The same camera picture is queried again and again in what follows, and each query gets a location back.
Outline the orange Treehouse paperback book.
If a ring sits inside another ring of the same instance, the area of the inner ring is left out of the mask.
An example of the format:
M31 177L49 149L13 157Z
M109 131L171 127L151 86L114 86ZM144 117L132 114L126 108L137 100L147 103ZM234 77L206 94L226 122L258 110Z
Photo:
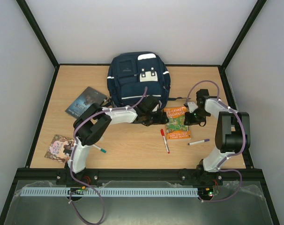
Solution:
M165 108L164 112L169 120L169 122L165 124L167 140L191 139L189 126L184 125L187 108L185 106L169 107Z

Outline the navy blue school backpack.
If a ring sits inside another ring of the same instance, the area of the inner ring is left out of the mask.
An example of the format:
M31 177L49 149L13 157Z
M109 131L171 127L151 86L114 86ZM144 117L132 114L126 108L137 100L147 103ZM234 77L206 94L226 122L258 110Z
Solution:
M134 105L140 100L147 87L147 95L159 101L164 109L168 101L182 97L169 97L171 90L170 73L153 52L128 52L113 58L107 75L107 88L112 107Z

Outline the dark blue paperback book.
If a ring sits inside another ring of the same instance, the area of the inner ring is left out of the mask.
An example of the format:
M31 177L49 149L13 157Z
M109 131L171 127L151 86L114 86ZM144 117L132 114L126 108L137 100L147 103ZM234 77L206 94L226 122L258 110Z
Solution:
M93 103L101 105L106 102L108 97L100 91L87 87L79 97L65 110L65 112L74 117L79 118Z

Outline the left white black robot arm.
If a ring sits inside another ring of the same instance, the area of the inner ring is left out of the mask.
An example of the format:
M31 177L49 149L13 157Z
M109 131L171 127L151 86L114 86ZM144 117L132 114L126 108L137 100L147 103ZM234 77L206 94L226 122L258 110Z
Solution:
M68 167L73 173L85 169L90 147L101 139L109 125L131 123L148 127L168 122L159 100L152 95L142 97L133 106L106 108L94 103L73 124L75 146Z

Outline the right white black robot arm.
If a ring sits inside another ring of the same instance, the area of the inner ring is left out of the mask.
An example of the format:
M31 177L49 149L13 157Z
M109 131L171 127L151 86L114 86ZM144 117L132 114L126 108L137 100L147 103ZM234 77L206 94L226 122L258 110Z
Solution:
M215 147L199 162L192 175L200 185L211 184L226 161L249 148L250 117L247 112L238 112L218 97L210 96L207 89L197 91L196 103L187 102L185 106L189 109L185 113L186 126L205 125L206 118L210 116L217 119Z

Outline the red capped marker pen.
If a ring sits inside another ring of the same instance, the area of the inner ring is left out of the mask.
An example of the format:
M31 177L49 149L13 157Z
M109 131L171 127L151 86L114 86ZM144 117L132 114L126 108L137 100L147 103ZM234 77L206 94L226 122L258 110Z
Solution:
M165 134L164 134L164 130L161 129L160 133L161 133L161 136L163 137L163 141L164 141L164 144L165 144L166 151L167 151L168 154L170 154L170 150L169 150L169 147L168 147L168 144L167 144L167 140L166 140L166 137L165 137Z

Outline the purple capped marker pen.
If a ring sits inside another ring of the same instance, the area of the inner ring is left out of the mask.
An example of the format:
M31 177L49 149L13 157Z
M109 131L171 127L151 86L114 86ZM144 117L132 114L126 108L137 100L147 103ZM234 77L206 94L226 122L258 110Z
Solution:
M203 140L200 140L200 141L189 142L188 145L191 146L191 145L200 144L200 143L209 142L209 141L210 141L210 139L203 139Z

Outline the green capped marker pen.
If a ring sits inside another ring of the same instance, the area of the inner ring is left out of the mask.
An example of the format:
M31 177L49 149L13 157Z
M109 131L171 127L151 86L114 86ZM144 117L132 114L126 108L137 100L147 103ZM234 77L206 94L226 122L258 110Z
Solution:
M93 144L92 145L94 148L98 149L99 151L103 152L103 153L106 153L106 150L104 150L103 148L100 148L99 146Z

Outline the pink illustrated paperback book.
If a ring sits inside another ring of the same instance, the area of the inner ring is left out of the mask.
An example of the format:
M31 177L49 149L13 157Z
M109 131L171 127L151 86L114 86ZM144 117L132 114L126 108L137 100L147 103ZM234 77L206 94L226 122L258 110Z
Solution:
M73 138L55 135L44 157L60 163L67 163L74 149L74 144Z

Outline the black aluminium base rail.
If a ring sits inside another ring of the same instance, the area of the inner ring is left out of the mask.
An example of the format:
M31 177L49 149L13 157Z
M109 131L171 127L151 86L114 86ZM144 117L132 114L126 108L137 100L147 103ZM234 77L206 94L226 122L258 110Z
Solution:
M109 181L167 181L181 185L204 186L213 185L214 181L239 180L237 172L205 172L199 169L85 169L75 174L78 180L90 185L100 186ZM70 170L65 169L32 169L19 168L13 183L21 180L50 180L57 185L76 187L80 183L72 179Z

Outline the black enclosure frame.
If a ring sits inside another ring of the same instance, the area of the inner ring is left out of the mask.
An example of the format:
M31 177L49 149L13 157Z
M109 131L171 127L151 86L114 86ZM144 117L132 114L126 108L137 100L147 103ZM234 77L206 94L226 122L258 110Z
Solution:
M241 45L241 43L243 42L245 36L247 35L247 33L249 32L249 30L251 29L253 23L255 22L257 16L259 15L259 13L261 12L261 10L263 9L264 5L265 5L265 1L264 0L258 0L251 13L249 14L246 22L244 23L241 31L239 32L236 40L234 41L229 53L227 54L224 62L221 65L216 65L216 67L218 68L219 71L219 75L222 81L222 85L223 85L223 89L225 91L225 96L226 99L229 103L229 105L231 107L233 107L234 109L237 108L236 106L236 102L234 100L234 96L233 96L233 91L232 88L230 87L230 83L228 81L227 75L226 75L226 68L227 66L230 64L232 58L234 57L236 51L238 50L239 46ZM50 88L48 90L47 96L46 96L46 100L43 106L43 110L41 113L41 116L39 118L39 123L35 132L35 136L30 148L30 152L29 152L29 156L27 158L26 161L26 166L24 168L19 168L17 169L16 175L14 177L13 183L11 185L11 188L9 190L9 193L7 195L7 199L5 201L2 213L0 215L0 225L3 225L7 219L7 215L9 213L9 208L11 205L11 202L13 201L13 193L14 191L16 191L16 187L17 187L17 183L20 180L25 180L25 181L29 181L29 180L33 180L35 178L41 178L41 179L46 179L46 178L52 178L54 176L54 172L55 169L30 169L29 165L30 162L33 159L33 154L34 154L34 147L37 144L37 140L38 140L38 136L40 134L40 131L42 129L42 123L45 119L45 115L46 115L46 109L49 105L50 102L50 98L51 98L51 94L55 85L55 81L59 72L59 68L62 67L62 64L58 63L58 61L56 60L49 44L46 41L46 38L44 37L32 11L30 10L30 7L28 6L27 2L24 0L19 0L17 1L17 4L19 5L19 8L22 10L22 13L24 14L24 16L26 17L27 21L29 22L31 28L33 29L35 35L37 36L40 44L42 45L43 49L45 50L47 56L49 57L51 63L53 64L55 71L52 77L52 81L50 84ZM263 190L263 194L266 197L266 201L267 201L267 207L272 219L273 224L277 225L279 224L279 220L276 214L276 210L274 208L273 202L271 200L271 195L269 193L268 187L267 187L267 183L266 180L264 178L263 172L261 169L256 169L254 167L251 155L249 150L246 150L243 154L243 160L246 163L246 168L245 169L240 169L240 172L244 175L244 177L246 178L247 181L259 181Z

